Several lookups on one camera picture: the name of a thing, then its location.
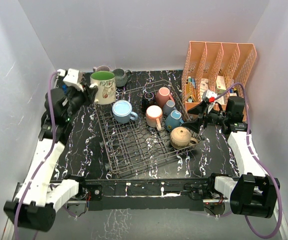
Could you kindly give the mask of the small grey-blue heart mug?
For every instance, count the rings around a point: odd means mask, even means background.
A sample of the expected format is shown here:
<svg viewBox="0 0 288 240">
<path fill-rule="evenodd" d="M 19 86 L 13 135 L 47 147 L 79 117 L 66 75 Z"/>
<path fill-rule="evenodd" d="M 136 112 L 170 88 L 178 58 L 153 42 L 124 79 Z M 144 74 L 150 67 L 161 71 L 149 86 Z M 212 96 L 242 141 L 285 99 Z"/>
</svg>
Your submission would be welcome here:
<svg viewBox="0 0 288 240">
<path fill-rule="evenodd" d="M 162 108 L 163 116 L 167 117 L 174 110 L 176 110 L 175 102 L 173 100 L 168 100 Z"/>
</svg>

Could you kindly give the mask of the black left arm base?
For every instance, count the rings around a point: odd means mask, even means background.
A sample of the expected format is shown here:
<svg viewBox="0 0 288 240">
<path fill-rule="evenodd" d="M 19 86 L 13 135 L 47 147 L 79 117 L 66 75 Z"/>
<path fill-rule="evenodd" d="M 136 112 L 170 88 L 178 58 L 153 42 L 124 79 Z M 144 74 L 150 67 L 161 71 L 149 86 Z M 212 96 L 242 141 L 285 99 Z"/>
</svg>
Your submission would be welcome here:
<svg viewBox="0 0 288 240">
<path fill-rule="evenodd" d="M 72 199 L 89 201 L 100 201 L 103 196 L 103 187 L 100 184 L 88 183 L 85 180 L 78 180 L 78 192 Z"/>
</svg>

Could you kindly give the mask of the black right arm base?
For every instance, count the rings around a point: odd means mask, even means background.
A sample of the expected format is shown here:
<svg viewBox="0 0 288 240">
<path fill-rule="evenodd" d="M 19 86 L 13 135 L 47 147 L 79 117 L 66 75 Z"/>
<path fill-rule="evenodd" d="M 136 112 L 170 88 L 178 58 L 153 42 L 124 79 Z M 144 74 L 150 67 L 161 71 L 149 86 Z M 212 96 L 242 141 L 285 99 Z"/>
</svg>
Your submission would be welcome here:
<svg viewBox="0 0 288 240">
<path fill-rule="evenodd" d="M 222 204 L 225 198 L 222 193 L 215 190 L 215 178 L 227 176 L 227 174 L 212 173 L 203 183 L 184 184 L 184 190 L 190 192 L 188 196 L 193 200 L 201 199 L 201 197 L 210 197 L 218 200 L 215 204 Z"/>
</svg>

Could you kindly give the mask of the teal floral mug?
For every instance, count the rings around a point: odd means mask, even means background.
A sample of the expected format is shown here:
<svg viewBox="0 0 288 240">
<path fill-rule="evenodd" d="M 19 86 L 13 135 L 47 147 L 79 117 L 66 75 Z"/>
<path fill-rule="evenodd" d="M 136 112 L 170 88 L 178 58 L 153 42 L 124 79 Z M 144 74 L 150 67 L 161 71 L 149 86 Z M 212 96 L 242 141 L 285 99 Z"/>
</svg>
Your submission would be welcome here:
<svg viewBox="0 0 288 240">
<path fill-rule="evenodd" d="M 184 123 L 182 114 L 178 110 L 173 110 L 165 120 L 165 128 L 171 132 L 173 129 L 180 127 Z"/>
</svg>

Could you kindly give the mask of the cream scalloped mug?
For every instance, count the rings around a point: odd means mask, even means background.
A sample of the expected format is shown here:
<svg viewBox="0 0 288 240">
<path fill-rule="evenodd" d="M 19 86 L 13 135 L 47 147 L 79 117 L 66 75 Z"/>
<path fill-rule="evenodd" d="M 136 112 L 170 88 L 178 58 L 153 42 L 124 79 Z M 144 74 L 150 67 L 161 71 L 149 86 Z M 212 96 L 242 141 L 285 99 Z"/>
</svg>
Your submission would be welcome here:
<svg viewBox="0 0 288 240">
<path fill-rule="evenodd" d="M 144 93 L 141 101 L 141 109 L 145 113 L 147 108 L 156 104 L 156 98 L 153 92 Z"/>
</svg>

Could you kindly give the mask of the tan brown mug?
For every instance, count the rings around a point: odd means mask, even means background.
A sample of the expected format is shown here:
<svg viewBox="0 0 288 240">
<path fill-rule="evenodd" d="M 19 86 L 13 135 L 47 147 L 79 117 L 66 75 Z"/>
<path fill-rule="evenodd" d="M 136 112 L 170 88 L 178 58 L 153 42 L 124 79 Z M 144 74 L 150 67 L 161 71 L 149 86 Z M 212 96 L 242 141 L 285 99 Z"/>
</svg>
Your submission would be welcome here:
<svg viewBox="0 0 288 240">
<path fill-rule="evenodd" d="M 185 147 L 194 147 L 199 141 L 185 127 L 176 127 L 171 131 L 170 144 L 173 148 L 180 150 Z"/>
</svg>

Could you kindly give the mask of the white mug green inside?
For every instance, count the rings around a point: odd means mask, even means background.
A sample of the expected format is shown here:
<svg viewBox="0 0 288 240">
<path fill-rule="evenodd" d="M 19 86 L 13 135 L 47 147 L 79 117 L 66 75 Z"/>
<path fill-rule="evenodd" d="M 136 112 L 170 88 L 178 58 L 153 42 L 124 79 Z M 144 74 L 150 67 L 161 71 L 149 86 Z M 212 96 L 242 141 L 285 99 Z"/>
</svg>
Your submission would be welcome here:
<svg viewBox="0 0 288 240">
<path fill-rule="evenodd" d="M 116 101 L 116 80 L 113 72 L 94 72 L 90 77 L 90 83 L 92 87 L 98 87 L 94 100 L 96 104 L 108 105 Z"/>
</svg>

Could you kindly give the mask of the peach pink speckled mug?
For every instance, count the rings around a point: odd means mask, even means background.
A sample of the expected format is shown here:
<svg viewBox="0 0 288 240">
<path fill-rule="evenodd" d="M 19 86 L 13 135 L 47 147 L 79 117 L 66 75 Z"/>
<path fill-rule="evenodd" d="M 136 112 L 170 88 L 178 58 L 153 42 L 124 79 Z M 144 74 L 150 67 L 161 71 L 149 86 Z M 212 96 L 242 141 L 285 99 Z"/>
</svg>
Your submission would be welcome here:
<svg viewBox="0 0 288 240">
<path fill-rule="evenodd" d="M 162 130 L 162 109 L 157 105 L 149 106 L 146 110 L 146 123 L 152 128 L 156 128 L 158 131 Z"/>
</svg>

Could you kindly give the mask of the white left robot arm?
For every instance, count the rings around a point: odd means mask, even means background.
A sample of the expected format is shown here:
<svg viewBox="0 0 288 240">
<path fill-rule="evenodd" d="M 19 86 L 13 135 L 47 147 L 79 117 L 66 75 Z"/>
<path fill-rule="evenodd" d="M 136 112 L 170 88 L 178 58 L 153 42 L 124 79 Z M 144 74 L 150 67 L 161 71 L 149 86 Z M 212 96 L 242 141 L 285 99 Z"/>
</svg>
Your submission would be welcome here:
<svg viewBox="0 0 288 240">
<path fill-rule="evenodd" d="M 72 131 L 71 117 L 83 106 L 95 102 L 98 86 L 81 85 L 80 89 L 54 88 L 45 95 L 45 112 L 27 177 L 13 200 L 3 211 L 16 227 L 47 232 L 56 212 L 71 198 L 83 199 L 87 187 L 83 177 L 69 176 L 49 189 L 55 165 Z"/>
</svg>

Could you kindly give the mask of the light blue mug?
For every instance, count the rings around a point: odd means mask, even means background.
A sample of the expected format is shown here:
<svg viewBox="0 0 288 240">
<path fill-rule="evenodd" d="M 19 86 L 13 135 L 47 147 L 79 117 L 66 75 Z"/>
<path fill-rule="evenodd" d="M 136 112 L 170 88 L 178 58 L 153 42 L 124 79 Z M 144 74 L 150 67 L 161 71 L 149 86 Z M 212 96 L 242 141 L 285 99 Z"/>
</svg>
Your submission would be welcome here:
<svg viewBox="0 0 288 240">
<path fill-rule="evenodd" d="M 132 111 L 131 103 L 126 100 L 116 101 L 112 106 L 112 112 L 115 120 L 121 124 L 138 119 L 138 114 Z"/>
</svg>

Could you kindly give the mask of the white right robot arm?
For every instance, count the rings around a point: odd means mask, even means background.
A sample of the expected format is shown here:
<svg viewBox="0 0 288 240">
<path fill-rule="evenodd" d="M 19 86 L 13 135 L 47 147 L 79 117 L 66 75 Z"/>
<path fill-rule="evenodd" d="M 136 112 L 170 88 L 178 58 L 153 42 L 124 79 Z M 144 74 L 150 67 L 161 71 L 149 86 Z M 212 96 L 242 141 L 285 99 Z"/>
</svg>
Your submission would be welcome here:
<svg viewBox="0 0 288 240">
<path fill-rule="evenodd" d="M 213 108 L 214 97 L 206 97 L 188 110 L 196 115 L 195 120 L 184 126 L 198 133 L 207 124 L 217 124 L 222 132 L 228 134 L 228 144 L 240 168 L 239 179 L 227 174 L 213 173 L 208 178 L 207 194 L 216 199 L 221 195 L 229 200 L 232 213 L 236 215 L 270 218 L 280 196 L 280 183 L 263 166 L 259 165 L 252 144 L 246 101 L 239 96 L 228 98 L 225 108 Z"/>
</svg>

